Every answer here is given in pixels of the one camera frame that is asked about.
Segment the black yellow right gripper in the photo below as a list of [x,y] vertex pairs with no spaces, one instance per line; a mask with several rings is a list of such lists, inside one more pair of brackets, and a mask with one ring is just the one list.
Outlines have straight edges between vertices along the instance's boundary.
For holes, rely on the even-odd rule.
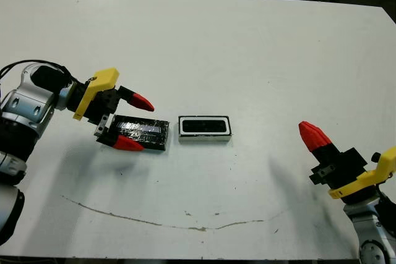
[[329,195],[347,205],[362,202],[376,194],[376,186],[395,173],[395,147],[373,154],[377,167],[367,171],[367,162],[355,148],[340,152],[331,139],[310,122],[298,124],[300,136],[319,164],[312,169],[313,184],[326,184]]

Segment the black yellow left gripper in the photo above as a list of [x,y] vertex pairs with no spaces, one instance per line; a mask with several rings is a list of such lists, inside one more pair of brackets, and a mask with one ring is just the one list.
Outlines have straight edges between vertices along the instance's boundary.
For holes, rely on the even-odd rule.
[[69,110],[74,113],[73,118],[96,125],[94,136],[97,142],[117,150],[142,151],[144,147],[133,139],[123,135],[104,134],[110,114],[115,113],[119,103],[119,96],[131,106],[154,112],[155,108],[142,95],[125,88],[115,89],[119,72],[113,67],[99,70],[85,83],[77,82],[69,98]]

